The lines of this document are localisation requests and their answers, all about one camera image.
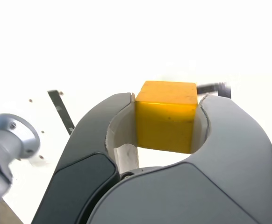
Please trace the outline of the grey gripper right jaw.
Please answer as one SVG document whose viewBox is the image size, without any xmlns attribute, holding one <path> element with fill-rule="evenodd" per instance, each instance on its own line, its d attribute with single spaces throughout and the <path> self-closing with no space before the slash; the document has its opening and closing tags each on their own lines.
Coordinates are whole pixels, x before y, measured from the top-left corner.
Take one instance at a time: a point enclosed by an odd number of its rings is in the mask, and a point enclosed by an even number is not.
<svg viewBox="0 0 272 224">
<path fill-rule="evenodd" d="M 272 144 L 232 99 L 204 97 L 196 151 L 134 175 L 95 205 L 90 224 L 272 224 Z"/>
</svg>

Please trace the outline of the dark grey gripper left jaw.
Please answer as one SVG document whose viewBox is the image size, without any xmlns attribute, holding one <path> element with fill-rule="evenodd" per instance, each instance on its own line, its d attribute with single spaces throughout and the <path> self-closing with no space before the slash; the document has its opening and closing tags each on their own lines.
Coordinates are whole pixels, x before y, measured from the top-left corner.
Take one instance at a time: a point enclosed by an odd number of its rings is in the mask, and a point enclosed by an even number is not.
<svg viewBox="0 0 272 224">
<path fill-rule="evenodd" d="M 35 224 L 85 224 L 97 202 L 120 180 L 114 149 L 136 145 L 135 96 L 119 93 L 76 125 L 33 218 Z"/>
</svg>

